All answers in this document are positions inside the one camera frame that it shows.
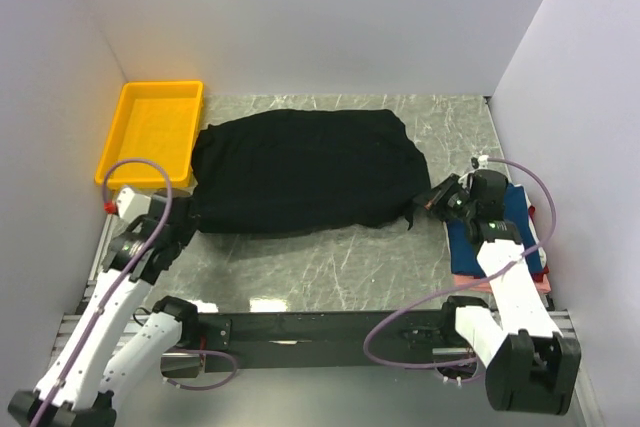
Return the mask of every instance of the blue fabric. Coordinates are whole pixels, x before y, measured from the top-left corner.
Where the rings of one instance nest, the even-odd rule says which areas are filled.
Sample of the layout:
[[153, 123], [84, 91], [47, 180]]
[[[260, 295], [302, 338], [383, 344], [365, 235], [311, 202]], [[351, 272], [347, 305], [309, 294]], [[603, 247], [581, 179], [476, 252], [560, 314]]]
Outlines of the blue fabric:
[[[536, 242], [529, 228], [529, 209], [524, 187], [509, 184], [504, 196], [504, 207], [505, 219], [516, 224], [525, 248], [534, 245]], [[451, 272], [458, 275], [486, 277], [473, 254], [471, 244], [464, 236], [464, 224], [459, 220], [448, 222], [447, 230], [451, 249]], [[527, 256], [527, 265], [532, 274], [540, 273], [544, 268], [538, 252]]]

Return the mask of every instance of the purple cable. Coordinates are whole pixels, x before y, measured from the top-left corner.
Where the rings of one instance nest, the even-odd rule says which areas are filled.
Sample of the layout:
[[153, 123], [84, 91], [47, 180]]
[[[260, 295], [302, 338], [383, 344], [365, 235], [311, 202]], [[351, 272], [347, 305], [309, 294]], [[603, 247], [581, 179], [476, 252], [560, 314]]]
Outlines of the purple cable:
[[[497, 159], [497, 158], [493, 158], [490, 157], [489, 162], [499, 162], [502, 164], [507, 164], [507, 165], [511, 165], [517, 169], [522, 170], [523, 172], [529, 174], [533, 180], [535, 180], [538, 185], [540, 186], [540, 188], [542, 189], [542, 191], [544, 192], [545, 197], [547, 198], [547, 201], [549, 202], [549, 210], [551, 211], [551, 227], [549, 228], [549, 232], [547, 233], [547, 235], [540, 240], [537, 244], [532, 245], [531, 247], [529, 247], [528, 249], [526, 249], [520, 259], [525, 258], [527, 255], [535, 252], [536, 250], [538, 250], [541, 247], [544, 247], [547, 242], [549, 242], [549, 239], [551, 239], [551, 236], [553, 235], [553, 232], [556, 230], [556, 205], [553, 202], [553, 198], [551, 197], [551, 192], [549, 192], [549, 189], [547, 189], [547, 186], [544, 184], [544, 182], [542, 181], [542, 179], [540, 179], [540, 177], [538, 177], [536, 174], [534, 174], [532, 171], [530, 171], [528, 168], [524, 167], [523, 165], [520, 165], [516, 162], [510, 161], [510, 160], [505, 160], [505, 159]], [[488, 277], [485, 277], [483, 279], [478, 279], [478, 280], [474, 280], [473, 282], [469, 282], [468, 284], [462, 285], [462, 286], [458, 286], [458, 287], [452, 287], [450, 289], [444, 289], [441, 290], [439, 292], [435, 292], [433, 294], [429, 294], [426, 297], [423, 297], [422, 299], [416, 300], [415, 302], [412, 302], [411, 304], [409, 304], [406, 307], [403, 307], [401, 309], [396, 310], [394, 313], [392, 313], [391, 315], [389, 315], [387, 318], [385, 318], [384, 320], [382, 320], [382, 322], [380, 322], [378, 325], [376, 325], [371, 332], [369, 332], [367, 334], [367, 337], [364, 339], [364, 344], [362, 346], [362, 349], [364, 351], [364, 354], [373, 362], [377, 363], [377, 364], [381, 364], [381, 365], [386, 365], [388, 367], [399, 367], [402, 369], [434, 369], [437, 367], [454, 367], [457, 365], [464, 365], [464, 364], [469, 364], [471, 362], [478, 362], [477, 358], [472, 358], [472, 359], [458, 359], [458, 360], [450, 360], [448, 362], [432, 362], [429, 364], [411, 364], [411, 363], [407, 363], [407, 362], [393, 362], [391, 360], [386, 360], [386, 359], [382, 359], [380, 357], [377, 357], [376, 355], [371, 353], [370, 350], [370, 345], [371, 345], [371, 341], [374, 339], [374, 337], [376, 335], [378, 335], [385, 327], [387, 327], [389, 324], [391, 324], [394, 320], [396, 320], [398, 317], [406, 314], [407, 312], [409, 312], [411, 309], [416, 308], [417, 306], [424, 304], [425, 302], [429, 302], [430, 300], [436, 299], [438, 297], [442, 297], [445, 295], [451, 295], [455, 292], [460, 292], [461, 290], [467, 290], [467, 289], [471, 289], [473, 287], [477, 287], [479, 285], [482, 284], [486, 284], [487, 282], [491, 282], [494, 279], [497, 279], [498, 277], [506, 274], [509, 269], [511, 269], [511, 267], [513, 267], [514, 265], [516, 265], [520, 259], [518, 260], [514, 260], [509, 262], [506, 266], [504, 266], [501, 270], [499, 270], [498, 272], [496, 272], [493, 275], [490, 275]]]
[[212, 385], [204, 385], [204, 386], [198, 387], [193, 385], [180, 384], [173, 379], [167, 379], [168, 384], [171, 384], [174, 387], [178, 387], [183, 390], [203, 392], [206, 390], [217, 389], [218, 387], [222, 387], [223, 385], [231, 382], [231, 379], [233, 379], [238, 374], [238, 361], [233, 355], [227, 354], [226, 352], [219, 352], [217, 350], [184, 350], [184, 349], [173, 349], [171, 352], [179, 352], [182, 354], [215, 355], [216, 357], [222, 357], [223, 359], [227, 359], [231, 363], [231, 367], [232, 367], [231, 373], [228, 376], [226, 376], [224, 379], [222, 379], [220, 382]]
[[109, 299], [111, 299], [111, 297], [113, 296], [113, 294], [116, 291], [116, 289], [120, 286], [120, 284], [122, 284], [124, 279], [127, 277], [129, 272], [135, 267], [135, 265], [138, 263], [140, 258], [149, 249], [149, 247], [155, 242], [155, 240], [158, 237], [158, 235], [160, 235], [160, 231], [162, 230], [164, 225], [167, 223], [167, 219], [169, 218], [169, 213], [171, 212], [171, 203], [173, 201], [173, 194], [172, 194], [172, 189], [171, 189], [171, 181], [169, 180], [169, 176], [164, 171], [164, 169], [162, 167], [160, 167], [158, 164], [156, 164], [155, 162], [152, 162], [151, 160], [135, 157], [135, 158], [131, 158], [131, 159], [120, 160], [120, 161], [116, 162], [115, 164], [113, 164], [113, 166], [107, 171], [106, 175], [104, 176], [104, 181], [102, 182], [102, 199], [103, 199], [103, 201], [105, 203], [109, 202], [109, 189], [107, 187], [107, 180], [109, 180], [109, 177], [111, 177], [113, 172], [118, 167], [120, 167], [121, 165], [131, 164], [131, 163], [150, 165], [151, 167], [156, 169], [158, 172], [160, 172], [160, 174], [164, 178], [164, 182], [165, 182], [166, 188], [167, 188], [167, 202], [166, 202], [166, 204], [164, 206], [164, 211], [162, 212], [162, 217], [160, 217], [160, 222], [158, 223], [158, 225], [155, 228], [155, 230], [153, 231], [153, 233], [149, 236], [147, 241], [142, 245], [142, 248], [140, 248], [138, 250], [138, 252], [136, 252], [136, 254], [131, 258], [131, 260], [129, 260], [129, 263], [127, 263], [127, 265], [124, 267], [124, 269], [122, 269], [122, 272], [120, 273], [120, 275], [118, 275], [118, 277], [113, 282], [111, 287], [109, 287], [109, 289], [107, 289], [107, 291], [105, 292], [105, 294], [102, 297], [102, 299], [100, 299], [100, 301], [98, 302], [98, 306], [97, 306], [95, 312], [89, 318], [89, 322], [87, 323], [87, 327], [84, 329], [84, 332], [82, 332], [82, 335], [80, 336], [80, 339], [78, 340], [78, 343], [76, 344], [75, 348], [71, 352], [71, 355], [69, 356], [69, 359], [67, 360], [65, 365], [62, 367], [62, 370], [60, 371], [60, 376], [58, 377], [58, 380], [57, 380], [56, 384], [49, 391], [49, 393], [47, 394], [45, 399], [42, 401], [42, 404], [40, 404], [40, 407], [38, 408], [38, 410], [36, 412], [36, 415], [34, 415], [33, 420], [31, 420], [31, 423], [29, 424], [29, 427], [37, 427], [38, 426], [38, 424], [42, 420], [42, 417], [44, 416], [47, 408], [49, 407], [49, 405], [51, 405], [51, 403], [55, 399], [56, 395], [60, 391], [60, 388], [64, 385], [64, 382], [65, 382], [65, 380], [67, 378], [67, 375], [69, 375], [69, 372], [71, 372], [71, 369], [73, 368], [73, 364], [75, 363], [76, 360], [78, 360], [78, 357], [80, 356], [80, 353], [82, 352], [82, 349], [86, 345], [87, 340], [89, 340], [89, 336], [91, 335], [91, 332], [93, 331], [93, 329], [95, 328], [96, 324], [98, 323], [98, 319], [100, 318], [100, 315], [102, 315], [102, 312], [104, 312], [104, 308], [107, 305], [107, 302], [109, 302]]

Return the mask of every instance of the purple hose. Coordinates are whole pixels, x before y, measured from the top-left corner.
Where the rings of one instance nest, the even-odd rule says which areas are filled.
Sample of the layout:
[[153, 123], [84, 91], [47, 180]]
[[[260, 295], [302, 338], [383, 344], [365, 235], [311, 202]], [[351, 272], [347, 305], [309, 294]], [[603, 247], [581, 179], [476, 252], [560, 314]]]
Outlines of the purple hose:
[[171, 203], [173, 201], [171, 181], [169, 180], [169, 176], [167, 175], [167, 173], [164, 171], [162, 167], [160, 167], [155, 162], [152, 162], [147, 159], [141, 159], [136, 157], [131, 159], [120, 160], [115, 164], [113, 164], [113, 166], [108, 170], [108, 172], [104, 176], [104, 181], [102, 182], [102, 199], [104, 200], [104, 202], [105, 203], [109, 202], [109, 190], [107, 188], [107, 180], [109, 180], [109, 177], [111, 177], [113, 172], [121, 165], [131, 164], [131, 163], [150, 165], [151, 167], [156, 169], [158, 172], [160, 172], [160, 174], [164, 178], [164, 182], [167, 188], [167, 202], [164, 206], [162, 217], [160, 217], [160, 222], [158, 223], [153, 233], [149, 236], [147, 241], [142, 245], [142, 248], [140, 248], [138, 252], [136, 252], [136, 254], [131, 258], [131, 260], [129, 260], [129, 262], [124, 267], [124, 269], [122, 269], [122, 272], [120, 273], [120, 275], [116, 278], [116, 280], [113, 282], [111, 287], [107, 289], [102, 299], [100, 299], [100, 301], [98, 302], [96, 311], [89, 318], [89, 322], [87, 323], [87, 326], [84, 329], [84, 332], [82, 332], [82, 335], [78, 340], [78, 343], [76, 344], [75, 348], [71, 352], [69, 359], [62, 367], [62, 370], [60, 371], [60, 376], [58, 377], [58, 381], [53, 386], [53, 388], [49, 391], [49, 393], [43, 400], [42, 404], [40, 404], [40, 407], [38, 408], [36, 415], [34, 415], [33, 420], [31, 420], [29, 427], [38, 426], [47, 408], [49, 407], [49, 405], [51, 405], [51, 403], [55, 399], [56, 395], [60, 391], [61, 386], [64, 385], [67, 375], [69, 375], [69, 372], [71, 372], [71, 369], [73, 368], [73, 364], [75, 363], [76, 360], [78, 360], [78, 357], [80, 356], [80, 352], [82, 352], [82, 349], [86, 345], [87, 340], [89, 339], [91, 332], [93, 331], [96, 324], [98, 323], [98, 319], [100, 318], [100, 315], [102, 315], [101, 313], [104, 312], [104, 308], [109, 302], [109, 299], [111, 299], [116, 289], [120, 286], [120, 284], [122, 284], [124, 279], [127, 277], [129, 272], [135, 267], [135, 265], [138, 263], [140, 258], [144, 255], [144, 253], [149, 249], [151, 245], [153, 245], [158, 235], [160, 235], [160, 231], [162, 230], [164, 225], [167, 223], [167, 219], [169, 218], [169, 213], [171, 212]]
[[167, 383], [183, 390], [203, 392], [206, 390], [217, 389], [218, 387], [222, 387], [223, 385], [231, 382], [231, 380], [238, 374], [238, 361], [233, 355], [227, 354], [226, 352], [219, 352], [217, 350], [184, 350], [184, 349], [173, 349], [171, 352], [180, 352], [183, 354], [197, 354], [197, 355], [215, 355], [216, 357], [222, 357], [223, 359], [227, 359], [231, 363], [231, 373], [228, 376], [226, 376], [224, 379], [222, 379], [220, 382], [212, 385], [204, 385], [204, 386], [198, 387], [193, 385], [180, 384], [173, 379], [167, 379]]
[[[527, 255], [529, 255], [529, 254], [535, 252], [536, 250], [538, 250], [539, 248], [544, 247], [547, 244], [547, 242], [549, 242], [549, 239], [551, 238], [551, 236], [553, 235], [553, 232], [556, 229], [556, 206], [555, 206], [555, 203], [553, 202], [553, 198], [551, 197], [551, 193], [549, 192], [549, 189], [547, 189], [547, 186], [544, 184], [542, 179], [540, 179], [540, 177], [538, 177], [536, 174], [531, 172], [528, 168], [526, 168], [523, 165], [520, 165], [520, 164], [518, 164], [516, 162], [512, 162], [510, 160], [497, 159], [497, 158], [492, 158], [492, 157], [489, 158], [488, 160], [489, 160], [489, 162], [499, 162], [499, 163], [502, 163], [502, 164], [511, 165], [511, 166], [516, 167], [517, 169], [520, 169], [523, 172], [529, 174], [533, 178], [533, 180], [535, 180], [538, 183], [538, 185], [540, 186], [540, 188], [544, 192], [544, 195], [546, 196], [547, 201], [549, 202], [549, 209], [551, 211], [551, 227], [549, 228], [549, 232], [537, 244], [532, 245], [531, 247], [529, 247], [528, 249], [526, 249], [522, 253], [521, 259], [523, 259]], [[386, 365], [388, 367], [399, 367], [399, 368], [402, 368], [402, 369], [434, 369], [434, 368], [437, 368], [437, 367], [454, 367], [456, 365], [463, 365], [463, 364], [468, 364], [468, 363], [471, 363], [471, 362], [478, 361], [477, 358], [473, 358], [473, 359], [450, 360], [448, 362], [432, 362], [432, 363], [429, 363], [429, 364], [411, 364], [411, 363], [407, 363], [407, 362], [393, 362], [391, 360], [382, 359], [382, 358], [377, 357], [376, 355], [372, 354], [371, 350], [370, 350], [370, 345], [371, 345], [371, 341], [374, 339], [374, 337], [376, 335], [378, 335], [385, 327], [387, 327], [389, 324], [391, 324], [398, 317], [400, 317], [400, 316], [406, 314], [407, 312], [409, 312], [411, 309], [414, 309], [417, 306], [419, 306], [421, 304], [424, 304], [425, 302], [429, 302], [430, 300], [436, 299], [438, 297], [442, 297], [444, 295], [451, 295], [451, 294], [453, 294], [455, 292], [460, 292], [462, 290], [471, 289], [472, 287], [477, 287], [479, 285], [486, 284], [487, 282], [491, 282], [492, 280], [497, 279], [498, 277], [506, 274], [511, 267], [513, 267], [514, 265], [516, 265], [519, 262], [519, 260], [514, 260], [512, 262], [509, 262], [500, 271], [496, 272], [493, 275], [490, 275], [489, 277], [485, 277], [483, 279], [474, 280], [473, 282], [469, 282], [468, 284], [465, 284], [465, 285], [462, 285], [462, 286], [452, 287], [450, 289], [444, 289], [444, 290], [441, 290], [439, 292], [435, 292], [433, 294], [429, 294], [426, 297], [423, 297], [422, 299], [418, 299], [415, 302], [412, 302], [411, 304], [409, 304], [406, 307], [403, 307], [403, 308], [401, 308], [399, 310], [396, 310], [393, 314], [389, 315], [382, 322], [380, 322], [378, 325], [376, 325], [371, 330], [371, 332], [369, 332], [369, 334], [367, 334], [367, 337], [364, 339], [364, 344], [362, 346], [362, 349], [364, 350], [364, 354], [369, 359], [371, 359], [373, 362], [376, 362], [377, 364]]]

